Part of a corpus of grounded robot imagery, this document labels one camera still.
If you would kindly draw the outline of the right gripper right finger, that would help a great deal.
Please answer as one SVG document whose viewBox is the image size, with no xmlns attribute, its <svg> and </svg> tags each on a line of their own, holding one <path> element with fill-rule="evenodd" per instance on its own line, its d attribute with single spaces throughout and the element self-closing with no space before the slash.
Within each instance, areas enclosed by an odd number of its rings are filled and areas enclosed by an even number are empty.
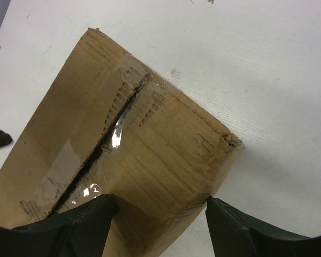
<svg viewBox="0 0 321 257">
<path fill-rule="evenodd" d="M 215 256 L 321 256 L 321 236 L 309 238 L 209 197 L 205 211 Z"/>
</svg>

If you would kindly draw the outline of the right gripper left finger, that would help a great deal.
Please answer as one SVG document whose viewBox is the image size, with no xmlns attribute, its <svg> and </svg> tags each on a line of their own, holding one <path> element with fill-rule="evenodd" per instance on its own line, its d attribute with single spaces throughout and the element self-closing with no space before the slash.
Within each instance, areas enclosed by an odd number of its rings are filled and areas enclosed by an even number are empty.
<svg viewBox="0 0 321 257">
<path fill-rule="evenodd" d="M 0 256 L 102 256 L 116 213 L 113 196 L 103 194 L 38 222 L 0 226 Z"/>
</svg>

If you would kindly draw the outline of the brown cardboard express box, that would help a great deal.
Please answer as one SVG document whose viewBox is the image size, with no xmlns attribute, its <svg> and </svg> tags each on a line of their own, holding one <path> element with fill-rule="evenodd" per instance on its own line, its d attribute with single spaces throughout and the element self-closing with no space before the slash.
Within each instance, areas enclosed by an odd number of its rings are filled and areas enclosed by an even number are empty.
<svg viewBox="0 0 321 257">
<path fill-rule="evenodd" d="M 0 169 L 0 225 L 112 194 L 104 256 L 160 256 L 221 187 L 242 141 L 113 39 L 80 38 Z"/>
</svg>

